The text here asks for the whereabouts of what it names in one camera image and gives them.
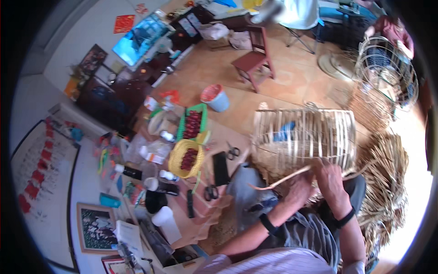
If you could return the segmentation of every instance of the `blue bucket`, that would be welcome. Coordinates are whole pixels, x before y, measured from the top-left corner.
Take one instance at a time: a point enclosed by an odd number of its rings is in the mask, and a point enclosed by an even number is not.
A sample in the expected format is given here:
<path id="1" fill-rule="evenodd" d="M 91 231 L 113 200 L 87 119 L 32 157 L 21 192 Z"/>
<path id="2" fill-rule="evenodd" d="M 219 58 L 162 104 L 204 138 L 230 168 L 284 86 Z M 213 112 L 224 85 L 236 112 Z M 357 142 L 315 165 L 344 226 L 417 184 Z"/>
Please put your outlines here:
<path id="1" fill-rule="evenodd" d="M 214 109 L 217 112 L 222 112 L 230 106 L 228 97 L 225 91 L 223 90 L 219 92 L 218 95 L 216 95 L 216 97 L 213 100 L 208 102 L 201 100 L 201 102 L 209 105 L 212 109 Z"/>

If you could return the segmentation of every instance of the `white wall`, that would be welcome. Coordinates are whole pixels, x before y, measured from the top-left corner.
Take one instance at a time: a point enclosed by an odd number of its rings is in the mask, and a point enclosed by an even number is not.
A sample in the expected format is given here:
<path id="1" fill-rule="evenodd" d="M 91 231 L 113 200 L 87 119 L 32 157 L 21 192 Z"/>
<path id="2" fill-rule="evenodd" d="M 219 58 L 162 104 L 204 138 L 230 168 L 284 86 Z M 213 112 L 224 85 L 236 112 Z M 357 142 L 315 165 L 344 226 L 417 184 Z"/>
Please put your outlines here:
<path id="1" fill-rule="evenodd" d="M 28 131 L 57 103 L 71 103 L 42 74 L 21 77 L 12 102 L 9 148 L 13 152 Z"/>
<path id="2" fill-rule="evenodd" d="M 112 51 L 114 45 L 125 33 L 113 34 L 116 16 L 135 15 L 134 25 L 143 17 L 135 12 L 139 3 L 145 3 L 149 12 L 153 12 L 169 0 L 99 0 L 91 7 L 76 24 L 70 29 L 63 41 L 53 53 L 48 62 L 44 76 L 59 90 L 64 90 L 70 76 L 69 66 L 76 65 L 84 58 L 85 54 L 94 44 L 98 44 L 108 53 L 105 64 L 117 60 L 125 63 Z"/>

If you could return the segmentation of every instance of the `black phone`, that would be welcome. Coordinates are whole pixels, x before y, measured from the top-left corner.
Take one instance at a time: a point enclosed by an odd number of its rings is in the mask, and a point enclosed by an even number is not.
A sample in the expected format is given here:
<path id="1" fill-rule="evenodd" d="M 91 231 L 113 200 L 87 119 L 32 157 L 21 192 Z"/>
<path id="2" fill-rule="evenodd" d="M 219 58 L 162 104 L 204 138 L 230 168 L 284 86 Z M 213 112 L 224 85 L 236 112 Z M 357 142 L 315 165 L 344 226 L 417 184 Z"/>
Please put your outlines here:
<path id="1" fill-rule="evenodd" d="M 230 183 L 228 168 L 226 167 L 226 153 L 224 151 L 213 155 L 213 169 L 215 173 L 215 185 L 227 185 Z"/>

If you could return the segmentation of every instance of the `television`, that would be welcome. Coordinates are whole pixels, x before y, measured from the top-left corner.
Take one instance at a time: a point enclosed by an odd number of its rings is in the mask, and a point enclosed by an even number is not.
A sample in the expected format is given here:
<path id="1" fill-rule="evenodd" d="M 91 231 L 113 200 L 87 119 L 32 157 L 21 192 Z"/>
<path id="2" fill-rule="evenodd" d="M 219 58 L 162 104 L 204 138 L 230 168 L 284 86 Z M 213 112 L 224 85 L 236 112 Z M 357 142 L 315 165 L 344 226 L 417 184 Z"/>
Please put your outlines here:
<path id="1" fill-rule="evenodd" d="M 152 13 L 133 27 L 113 47 L 113 51 L 128 65 L 134 66 L 161 37 L 174 29 Z"/>

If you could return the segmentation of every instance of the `tiled floor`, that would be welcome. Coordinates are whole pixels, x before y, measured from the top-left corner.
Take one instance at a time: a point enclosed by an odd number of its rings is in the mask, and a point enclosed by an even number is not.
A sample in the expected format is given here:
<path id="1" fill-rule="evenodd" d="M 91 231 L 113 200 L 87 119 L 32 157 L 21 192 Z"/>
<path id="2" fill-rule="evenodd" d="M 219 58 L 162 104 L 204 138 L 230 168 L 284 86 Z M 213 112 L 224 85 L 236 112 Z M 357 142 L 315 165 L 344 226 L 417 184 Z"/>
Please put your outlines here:
<path id="1" fill-rule="evenodd" d="M 209 118 L 242 134 L 250 134 L 253 127 L 253 113 L 260 102 L 267 102 L 270 108 L 294 108 L 306 101 L 315 102 L 319 107 L 340 108 L 345 101 L 345 91 L 349 84 L 335 80 L 317 65 L 317 57 L 327 52 L 339 52 L 331 43 L 318 44 L 316 54 L 312 55 L 299 42 L 290 48 L 285 47 L 288 32 L 280 26 L 268 28 L 268 48 L 274 63 L 277 77 L 266 79 L 260 85 L 260 94 L 254 93 L 251 85 L 239 80 L 231 62 L 246 53 L 245 50 L 226 49 L 210 51 L 200 42 L 193 52 L 178 67 L 173 75 L 154 90 L 154 93 L 177 89 L 180 104 L 186 107 L 200 103 L 202 90 L 210 84 L 222 84 L 230 99 L 229 108 L 217 113 L 209 109 Z M 313 39 L 303 39 L 313 47 Z M 411 112 L 400 115 L 393 123 L 394 132 L 402 137 L 405 150 L 410 157 L 406 173 L 406 189 L 409 195 L 406 225 L 392 236 L 389 246 L 380 254 L 381 260 L 389 265 L 398 263 L 406 252 L 418 229 L 431 187 L 431 176 L 426 171 L 424 152 L 424 118 L 418 104 Z M 363 143 L 370 132 L 357 125 L 358 143 Z"/>

